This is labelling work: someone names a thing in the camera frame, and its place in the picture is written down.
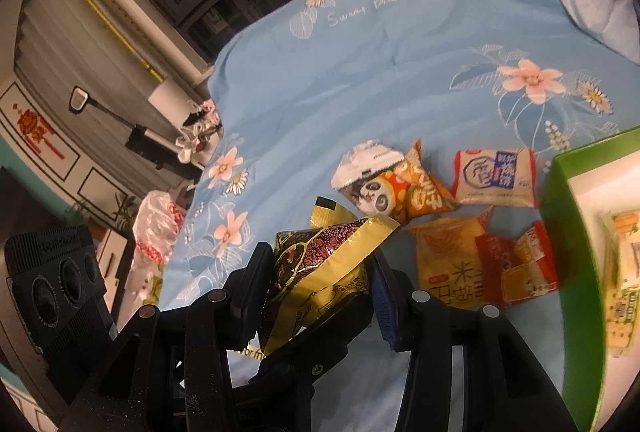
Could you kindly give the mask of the gold black snack bag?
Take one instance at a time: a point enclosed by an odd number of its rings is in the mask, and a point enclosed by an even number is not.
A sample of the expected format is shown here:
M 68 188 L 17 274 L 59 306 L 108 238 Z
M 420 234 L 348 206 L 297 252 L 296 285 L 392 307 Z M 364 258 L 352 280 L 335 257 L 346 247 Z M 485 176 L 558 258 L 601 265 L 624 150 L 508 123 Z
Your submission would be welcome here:
M 309 227 L 274 241 L 271 286 L 257 336 L 265 356 L 334 313 L 350 295 L 369 292 L 364 261 L 399 227 L 387 215 L 359 218 L 318 197 Z

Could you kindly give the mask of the yellow rice cake bag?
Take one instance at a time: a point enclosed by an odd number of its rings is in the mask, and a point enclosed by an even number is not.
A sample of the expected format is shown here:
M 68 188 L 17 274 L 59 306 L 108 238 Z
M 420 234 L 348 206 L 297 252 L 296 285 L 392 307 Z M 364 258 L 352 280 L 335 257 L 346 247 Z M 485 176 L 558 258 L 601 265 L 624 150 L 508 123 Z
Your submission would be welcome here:
M 487 237 L 489 207 L 472 218 L 440 218 L 410 227 L 416 242 L 419 287 L 450 307 L 502 305 L 500 276 L 483 259 L 477 240 Z

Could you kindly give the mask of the pale green corn snack bag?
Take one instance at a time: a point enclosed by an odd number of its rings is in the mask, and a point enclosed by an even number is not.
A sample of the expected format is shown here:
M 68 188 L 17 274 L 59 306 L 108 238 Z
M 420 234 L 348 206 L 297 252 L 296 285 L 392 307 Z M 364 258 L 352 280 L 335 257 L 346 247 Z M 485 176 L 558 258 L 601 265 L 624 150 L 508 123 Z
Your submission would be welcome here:
M 608 240 L 622 255 L 627 241 L 639 239 L 639 211 L 603 212 L 601 221 Z

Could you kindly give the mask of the white red plastic bag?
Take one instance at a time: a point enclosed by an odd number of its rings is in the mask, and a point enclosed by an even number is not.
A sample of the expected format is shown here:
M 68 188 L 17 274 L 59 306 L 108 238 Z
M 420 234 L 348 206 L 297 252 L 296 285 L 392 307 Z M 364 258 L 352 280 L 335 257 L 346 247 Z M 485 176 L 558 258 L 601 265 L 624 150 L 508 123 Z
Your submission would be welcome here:
M 152 191 L 138 208 L 132 233 L 142 258 L 164 267 L 174 251 L 186 211 L 168 192 Z

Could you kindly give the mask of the red white snack pack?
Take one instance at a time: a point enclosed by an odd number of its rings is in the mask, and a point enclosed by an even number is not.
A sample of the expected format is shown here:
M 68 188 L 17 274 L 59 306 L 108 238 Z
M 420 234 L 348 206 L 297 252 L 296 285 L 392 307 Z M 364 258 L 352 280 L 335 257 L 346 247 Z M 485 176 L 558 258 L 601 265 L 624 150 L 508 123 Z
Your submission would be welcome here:
M 506 308 L 558 290 L 553 251 L 541 221 L 535 221 L 518 239 L 484 234 L 475 238 L 475 244 L 485 303 Z

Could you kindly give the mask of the white red rice cracker pack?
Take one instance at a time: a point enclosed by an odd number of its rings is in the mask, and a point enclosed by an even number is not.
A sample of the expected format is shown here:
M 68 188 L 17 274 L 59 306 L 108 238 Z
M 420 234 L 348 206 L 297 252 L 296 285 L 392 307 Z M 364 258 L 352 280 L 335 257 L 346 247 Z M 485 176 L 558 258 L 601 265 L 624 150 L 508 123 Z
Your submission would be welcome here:
M 536 163 L 527 147 L 465 149 L 454 157 L 454 197 L 462 205 L 536 208 Z

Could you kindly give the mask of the green cardboard box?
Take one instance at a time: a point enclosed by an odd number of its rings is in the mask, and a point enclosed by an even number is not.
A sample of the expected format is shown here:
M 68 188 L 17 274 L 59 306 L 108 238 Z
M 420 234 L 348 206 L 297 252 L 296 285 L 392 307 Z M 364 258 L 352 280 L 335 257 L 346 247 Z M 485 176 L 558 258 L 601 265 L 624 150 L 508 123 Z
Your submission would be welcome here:
M 562 395 L 578 430 L 593 431 L 602 406 L 606 367 L 604 294 L 596 244 L 588 235 L 581 193 L 624 178 L 639 152 L 629 129 L 555 156 L 540 202 L 555 255 L 564 319 Z

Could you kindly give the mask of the white blue snack bag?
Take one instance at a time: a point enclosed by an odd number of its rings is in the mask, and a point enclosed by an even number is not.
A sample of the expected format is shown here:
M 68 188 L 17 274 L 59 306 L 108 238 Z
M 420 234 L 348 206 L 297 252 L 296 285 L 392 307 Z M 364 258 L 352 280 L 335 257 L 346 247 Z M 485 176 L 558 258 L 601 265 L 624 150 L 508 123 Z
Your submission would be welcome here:
M 404 154 L 387 147 L 381 141 L 369 140 L 344 153 L 331 179 L 332 189 L 344 189 L 359 180 L 369 178 L 400 163 Z

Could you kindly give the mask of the orange panda snack bag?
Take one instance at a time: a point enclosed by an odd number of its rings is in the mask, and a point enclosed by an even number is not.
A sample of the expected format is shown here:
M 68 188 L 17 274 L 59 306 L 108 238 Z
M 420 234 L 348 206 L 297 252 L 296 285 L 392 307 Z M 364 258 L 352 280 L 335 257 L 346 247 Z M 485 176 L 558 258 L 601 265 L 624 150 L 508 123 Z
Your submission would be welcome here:
M 368 217 L 387 215 L 400 224 L 421 215 L 436 215 L 459 207 L 448 187 L 422 165 L 422 143 L 416 141 L 395 166 L 340 189 Z

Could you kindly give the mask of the blue floral tablecloth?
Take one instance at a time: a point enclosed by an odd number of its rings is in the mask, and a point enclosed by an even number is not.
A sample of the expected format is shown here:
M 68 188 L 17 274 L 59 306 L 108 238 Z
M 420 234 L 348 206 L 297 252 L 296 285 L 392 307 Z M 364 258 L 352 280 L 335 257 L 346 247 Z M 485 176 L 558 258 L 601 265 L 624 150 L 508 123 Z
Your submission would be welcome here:
M 442 183 L 465 149 L 555 155 L 639 121 L 638 0 L 293 0 L 219 52 L 224 137 L 168 260 L 160 307 L 191 304 L 256 244 L 303 230 L 342 156 L 415 144 Z

